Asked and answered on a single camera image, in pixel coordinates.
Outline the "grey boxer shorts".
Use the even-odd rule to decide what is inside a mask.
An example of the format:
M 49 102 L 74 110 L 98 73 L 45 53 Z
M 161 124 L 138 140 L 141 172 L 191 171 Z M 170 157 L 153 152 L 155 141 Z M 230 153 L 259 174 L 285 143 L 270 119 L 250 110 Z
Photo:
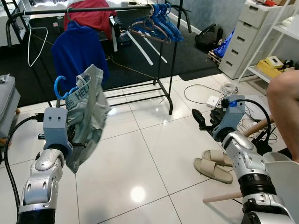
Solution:
M 103 92 L 103 70 L 93 64 L 76 77 L 77 90 L 65 100 L 68 110 L 68 131 L 73 134 L 72 144 L 84 144 L 74 148 L 66 158 L 66 166 L 77 173 L 79 167 L 93 154 L 106 126 L 111 106 Z

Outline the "blue plastic hanger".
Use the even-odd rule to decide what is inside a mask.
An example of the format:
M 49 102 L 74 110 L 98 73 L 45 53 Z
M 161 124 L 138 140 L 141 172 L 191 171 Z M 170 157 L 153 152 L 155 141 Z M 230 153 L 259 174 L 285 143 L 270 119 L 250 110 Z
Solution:
M 60 81 L 66 80 L 66 77 L 58 76 L 55 79 L 54 85 L 53 85 L 53 90 L 54 90 L 54 94 L 56 95 L 58 100 L 67 99 L 70 95 L 73 95 L 73 93 L 77 92 L 80 88 L 83 88 L 84 85 L 88 84 L 88 79 L 85 79 L 85 77 L 83 77 L 83 75 L 79 75 L 76 78 L 77 78 L 77 81 L 79 81 L 81 83 L 81 86 L 76 85 L 75 87 L 71 88 L 68 92 L 66 92 L 64 95 L 60 95 L 60 93 L 58 92 L 58 86 L 59 86 Z
M 152 6 L 152 13 L 150 15 L 150 19 L 154 22 L 154 25 L 156 25 L 166 34 L 166 37 L 169 41 L 171 42 L 183 41 L 184 37 L 182 36 L 181 31 L 168 18 L 172 6 L 169 3 L 151 4 L 151 6 Z

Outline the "white power adapter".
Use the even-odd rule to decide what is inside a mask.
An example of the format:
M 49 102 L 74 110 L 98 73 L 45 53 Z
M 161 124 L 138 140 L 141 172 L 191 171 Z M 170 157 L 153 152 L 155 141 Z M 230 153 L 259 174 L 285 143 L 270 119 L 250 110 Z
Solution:
M 214 109 L 218 106 L 218 104 L 220 104 L 220 101 L 220 97 L 210 96 L 206 101 L 206 106 Z

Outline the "beige slipper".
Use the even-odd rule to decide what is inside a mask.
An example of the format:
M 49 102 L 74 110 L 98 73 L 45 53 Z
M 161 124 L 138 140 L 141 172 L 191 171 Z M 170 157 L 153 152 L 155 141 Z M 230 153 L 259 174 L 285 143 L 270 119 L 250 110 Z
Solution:
M 233 167 L 230 157 L 222 150 L 204 151 L 202 158 L 215 162 L 218 166 Z
M 226 170 L 218 167 L 214 161 L 195 158 L 193 161 L 194 168 L 211 179 L 230 185 L 233 182 L 233 176 Z

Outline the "black metal clothes rack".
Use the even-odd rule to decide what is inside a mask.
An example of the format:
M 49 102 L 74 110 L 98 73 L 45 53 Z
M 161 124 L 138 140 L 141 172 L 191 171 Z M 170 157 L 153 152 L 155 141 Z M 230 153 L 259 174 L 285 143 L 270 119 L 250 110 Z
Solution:
M 7 22 L 6 22 L 6 39 L 7 39 L 7 46 L 9 48 L 12 47 L 12 40 L 11 40 L 11 35 L 9 34 L 8 30 L 10 27 L 13 27 L 15 18 L 20 18 L 21 21 L 23 21 L 24 15 L 58 14 L 58 13 L 67 13 L 68 14 L 68 13 L 83 13 L 83 12 L 96 12 L 96 11 L 119 11 L 119 10 L 122 11 L 122 10 L 135 10 L 135 9 L 150 9 L 152 7 L 150 5 L 145 5 L 145 6 L 130 6 L 130 7 L 99 7 L 99 8 L 75 8 L 75 9 L 68 8 L 68 9 L 52 9 L 52 10 L 42 10 L 42 11 L 30 11 L 30 12 L 26 12 L 26 11 L 17 12 L 19 9 L 19 4 L 17 4 L 17 2 L 15 2 L 15 0 L 13 0 L 13 2 L 12 2 L 12 4 L 15 5 L 15 11 L 11 11 L 10 9 L 8 9 L 8 3 L 6 2 L 6 0 L 0 0 L 0 2 L 2 3 L 2 6 L 4 7 L 4 11 L 7 13 L 7 17 L 8 17 Z M 177 28 L 180 28 L 181 21 L 182 21 L 181 14 L 185 14 L 185 18 L 189 19 L 188 12 L 190 12 L 190 11 L 184 9 L 182 6 L 177 6 L 177 5 L 172 5 L 172 6 L 170 6 L 170 8 L 175 8 L 178 11 L 179 14 L 177 16 L 177 18 L 178 18 Z M 17 27 L 14 27 L 14 31 L 17 36 L 18 43 L 21 46 L 23 46 L 23 43 L 22 43 L 23 40 L 21 38 L 21 34 L 19 33 L 19 30 L 17 29 Z M 171 99 L 171 86 L 172 86 L 171 82 L 172 82 L 172 76 L 173 76 L 174 68 L 175 68 L 175 61 L 176 61 L 176 57 L 177 57 L 177 48 L 178 48 L 178 43 L 175 43 L 174 50 L 173 50 L 173 57 L 171 59 L 171 76 L 170 76 L 171 78 L 169 81 L 169 89 L 168 90 L 166 90 L 166 88 L 163 86 L 163 84 L 160 83 L 160 81 L 159 81 L 162 78 L 162 77 L 160 77 L 160 63 L 159 63 L 157 76 L 152 77 L 152 81 L 153 81 L 152 85 L 158 84 L 160 88 L 151 89 L 151 90 L 147 90 L 147 91 L 130 92 L 128 94 L 114 95 L 114 96 L 110 96 L 107 98 L 120 98 L 120 97 L 124 97 L 124 96 L 128 96 L 128 95 L 141 94 L 144 92 L 158 91 L 158 90 L 163 92 L 162 95 L 158 95 L 158 96 L 150 97 L 150 98 L 141 98 L 138 100 L 133 100 L 131 102 L 117 103 L 112 106 L 120 106 L 120 105 L 125 105 L 128 103 L 141 102 L 141 101 L 149 100 L 149 99 L 153 99 L 153 98 L 165 98 L 165 99 L 167 99 L 167 102 L 169 103 L 169 106 L 170 106 L 168 114 L 172 115 L 173 101 Z M 43 89 L 41 81 L 39 80 L 38 73 L 36 72 L 35 68 L 31 68 L 31 69 L 32 69 L 32 72 L 34 73 L 34 76 L 36 77 L 36 81 L 39 85 L 39 88 L 42 91 L 42 94 L 43 94 L 44 89 Z M 144 85 L 149 85 L 149 84 L 138 84 L 138 85 L 135 85 L 134 87 L 142 87 Z M 132 87 L 111 88 L 107 91 L 122 90 L 122 89 L 126 89 L 126 88 L 132 88 Z M 49 105 L 49 107 L 64 106 L 64 105 L 60 104 L 60 99 L 57 99 L 57 102 L 55 103 L 55 105 L 52 105 L 50 98 L 46 98 L 46 99 L 47 99 L 46 102 Z

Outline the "wooden leg chair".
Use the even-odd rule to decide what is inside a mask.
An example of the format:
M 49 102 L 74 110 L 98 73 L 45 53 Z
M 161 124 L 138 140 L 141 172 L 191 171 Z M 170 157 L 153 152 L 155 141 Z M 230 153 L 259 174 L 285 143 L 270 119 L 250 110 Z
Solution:
M 267 128 L 268 125 L 269 125 L 268 120 L 263 119 L 260 122 L 257 122 L 254 126 L 251 126 L 250 128 L 248 128 L 243 134 L 245 137 L 249 137 L 249 136 L 253 135 L 254 133 L 262 130 L 263 128 Z

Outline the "wooden pallet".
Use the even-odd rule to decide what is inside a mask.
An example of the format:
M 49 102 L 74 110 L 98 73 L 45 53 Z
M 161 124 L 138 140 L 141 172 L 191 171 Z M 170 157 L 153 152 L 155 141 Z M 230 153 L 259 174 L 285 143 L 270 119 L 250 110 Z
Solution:
M 212 62 L 216 63 L 217 65 L 220 65 L 225 53 L 226 51 L 222 51 L 221 49 L 214 49 L 209 51 L 207 55 L 208 58 L 212 60 Z

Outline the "person bare leg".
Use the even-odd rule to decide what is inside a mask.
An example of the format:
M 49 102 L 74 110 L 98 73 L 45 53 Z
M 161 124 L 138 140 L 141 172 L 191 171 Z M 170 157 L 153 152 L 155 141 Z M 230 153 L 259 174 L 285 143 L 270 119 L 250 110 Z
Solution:
M 299 163 L 299 70 L 274 77 L 267 88 L 267 99 L 291 158 Z

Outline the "blue bag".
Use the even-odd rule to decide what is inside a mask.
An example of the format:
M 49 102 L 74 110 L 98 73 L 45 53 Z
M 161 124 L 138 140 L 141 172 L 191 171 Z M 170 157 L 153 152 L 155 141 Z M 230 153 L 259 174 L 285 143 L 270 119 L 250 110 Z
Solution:
M 229 34 L 229 36 L 224 39 L 221 43 L 221 45 L 219 45 L 216 49 L 214 49 L 214 54 L 219 57 L 219 58 L 223 58 L 226 51 L 227 51 L 227 47 L 230 44 L 231 38 L 233 37 L 234 34 L 234 30 L 233 32 L 231 32 L 231 34 Z

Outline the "yellow box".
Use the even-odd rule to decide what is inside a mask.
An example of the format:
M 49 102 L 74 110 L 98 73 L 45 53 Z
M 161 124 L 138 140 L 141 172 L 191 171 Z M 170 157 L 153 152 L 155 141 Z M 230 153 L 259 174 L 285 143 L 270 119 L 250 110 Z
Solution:
M 284 63 L 276 56 L 270 56 L 260 60 L 256 67 L 268 77 L 277 77 L 285 70 Z

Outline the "black backpack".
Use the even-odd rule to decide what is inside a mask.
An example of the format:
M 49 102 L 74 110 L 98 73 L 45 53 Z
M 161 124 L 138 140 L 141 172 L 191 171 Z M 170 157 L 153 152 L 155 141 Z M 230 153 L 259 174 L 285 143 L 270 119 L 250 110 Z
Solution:
M 195 47 L 198 50 L 208 52 L 216 49 L 219 42 L 222 41 L 223 29 L 219 24 L 211 24 L 202 32 L 195 36 Z

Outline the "white drawer cabinet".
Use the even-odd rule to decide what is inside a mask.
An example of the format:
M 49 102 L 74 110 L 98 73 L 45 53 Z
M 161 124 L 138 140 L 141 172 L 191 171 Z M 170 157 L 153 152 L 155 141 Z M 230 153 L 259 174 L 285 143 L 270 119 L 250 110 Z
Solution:
M 266 36 L 281 6 L 263 6 L 256 0 L 247 0 L 242 7 L 235 30 L 228 43 L 219 69 L 231 79 L 238 79 L 248 65 L 256 65 L 267 57 L 279 34 Z

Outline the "royal blue shirt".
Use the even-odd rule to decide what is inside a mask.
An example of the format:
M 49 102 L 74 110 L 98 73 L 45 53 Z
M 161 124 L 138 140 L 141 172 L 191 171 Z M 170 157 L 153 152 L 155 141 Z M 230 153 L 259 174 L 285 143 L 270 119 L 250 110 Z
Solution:
M 70 21 L 66 31 L 60 34 L 51 47 L 51 52 L 57 76 L 65 77 L 58 83 L 62 92 L 68 92 L 75 87 L 76 76 L 91 65 L 103 70 L 103 84 L 110 77 L 98 31 L 93 28 Z

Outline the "white metal shelf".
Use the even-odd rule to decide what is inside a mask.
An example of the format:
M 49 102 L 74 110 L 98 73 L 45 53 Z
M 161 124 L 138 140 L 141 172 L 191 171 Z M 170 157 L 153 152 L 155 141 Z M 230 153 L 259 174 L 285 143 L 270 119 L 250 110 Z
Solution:
M 242 19 L 251 19 L 248 24 L 255 24 L 257 33 L 251 46 L 248 47 L 246 63 L 242 67 L 238 82 L 255 75 L 269 83 L 272 77 L 259 69 L 257 64 L 262 59 L 274 56 L 284 37 L 299 39 L 299 30 L 291 28 L 291 23 L 286 22 L 288 18 L 292 21 L 298 13 L 299 7 L 294 3 L 295 0 L 284 0 L 282 6 L 267 6 L 265 4 L 267 1 L 250 0 L 250 10 L 241 15 Z

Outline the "red garment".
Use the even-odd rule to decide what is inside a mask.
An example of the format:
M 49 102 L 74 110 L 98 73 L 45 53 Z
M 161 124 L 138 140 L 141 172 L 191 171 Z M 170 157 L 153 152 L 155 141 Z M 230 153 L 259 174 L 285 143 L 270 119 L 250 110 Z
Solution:
M 107 8 L 109 4 L 106 0 L 69 0 L 66 8 Z M 98 31 L 103 31 L 107 39 L 113 39 L 113 27 L 110 23 L 110 17 L 116 16 L 116 11 L 92 11 L 92 12 L 79 12 L 65 14 L 64 17 L 64 30 L 68 27 L 71 19 L 74 19 L 77 24 L 87 26 Z

